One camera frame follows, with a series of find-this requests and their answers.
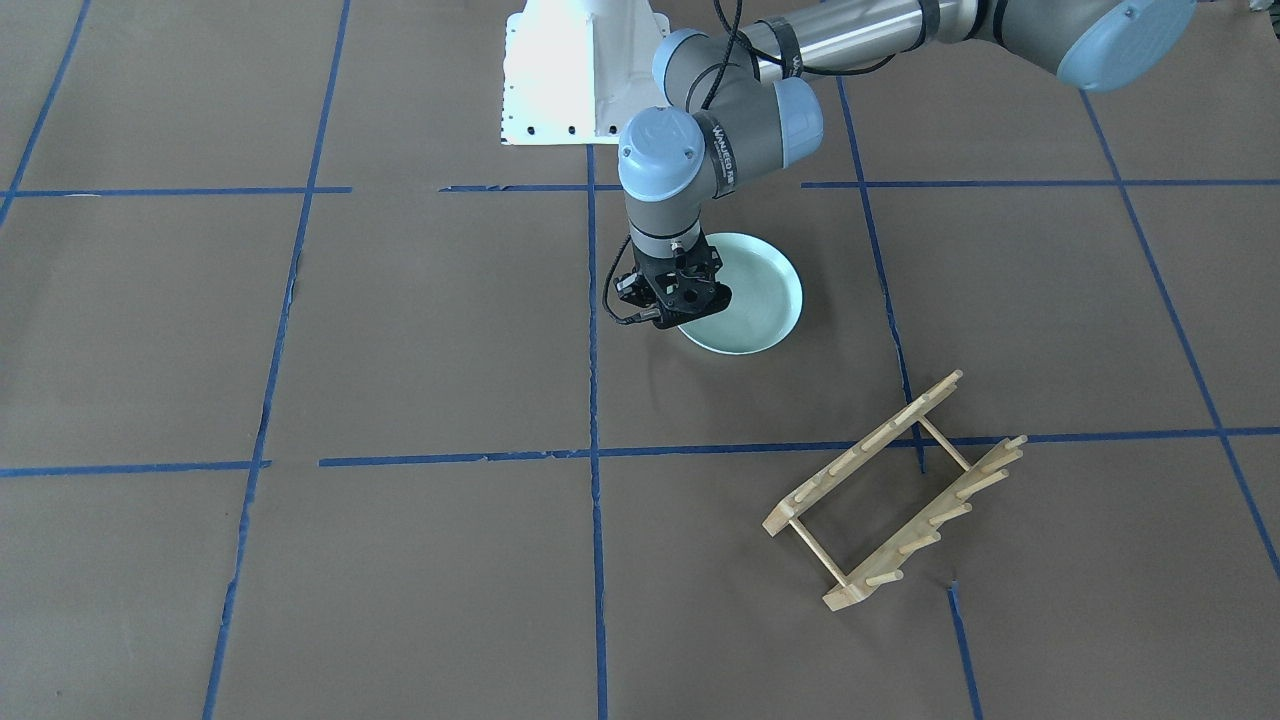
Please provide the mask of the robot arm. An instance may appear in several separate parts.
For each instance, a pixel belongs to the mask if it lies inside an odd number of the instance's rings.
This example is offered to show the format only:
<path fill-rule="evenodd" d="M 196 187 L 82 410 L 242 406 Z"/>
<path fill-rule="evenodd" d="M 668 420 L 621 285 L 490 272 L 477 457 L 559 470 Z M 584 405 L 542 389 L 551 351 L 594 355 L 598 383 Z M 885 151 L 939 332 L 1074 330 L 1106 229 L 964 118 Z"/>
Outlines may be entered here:
<path fill-rule="evenodd" d="M 701 209 L 820 146 L 814 79 L 868 74 L 932 42 L 980 40 L 1064 85 L 1110 92 L 1157 64 L 1194 12 L 1193 1 L 826 1 L 731 20 L 718 36 L 673 32 L 652 61 L 664 104 L 620 135 L 634 268 L 602 301 L 634 306 L 621 325 L 659 329 L 730 306 Z"/>

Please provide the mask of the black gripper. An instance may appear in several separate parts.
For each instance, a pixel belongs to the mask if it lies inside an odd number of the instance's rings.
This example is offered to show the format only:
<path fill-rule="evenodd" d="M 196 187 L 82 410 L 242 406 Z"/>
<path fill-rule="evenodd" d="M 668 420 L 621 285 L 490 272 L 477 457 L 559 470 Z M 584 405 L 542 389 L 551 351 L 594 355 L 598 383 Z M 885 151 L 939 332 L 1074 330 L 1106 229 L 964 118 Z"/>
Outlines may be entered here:
<path fill-rule="evenodd" d="M 659 329 L 722 313 L 732 301 L 732 290 L 716 278 L 723 266 L 718 249 L 705 240 L 671 258 L 653 258 L 636 249 L 634 260 L 639 318 Z"/>

